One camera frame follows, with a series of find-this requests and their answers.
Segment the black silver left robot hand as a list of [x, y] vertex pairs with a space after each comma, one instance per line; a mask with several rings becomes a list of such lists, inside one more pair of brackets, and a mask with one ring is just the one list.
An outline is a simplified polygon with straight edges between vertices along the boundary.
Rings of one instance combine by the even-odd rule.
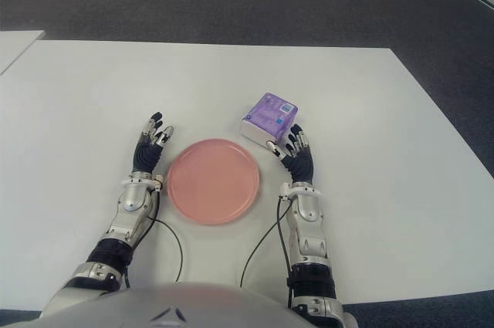
[[154, 113], [144, 124], [133, 156], [132, 173], [151, 174], [161, 158], [164, 145], [171, 139], [174, 128], [164, 127], [162, 112]]

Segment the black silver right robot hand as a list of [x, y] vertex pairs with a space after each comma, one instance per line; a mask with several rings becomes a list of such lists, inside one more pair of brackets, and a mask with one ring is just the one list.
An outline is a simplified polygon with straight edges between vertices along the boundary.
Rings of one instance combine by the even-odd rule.
[[284, 149], [271, 140], [266, 142], [266, 146], [290, 173], [294, 184], [313, 184], [314, 163], [307, 135], [300, 125], [293, 124], [288, 138], [289, 143]]

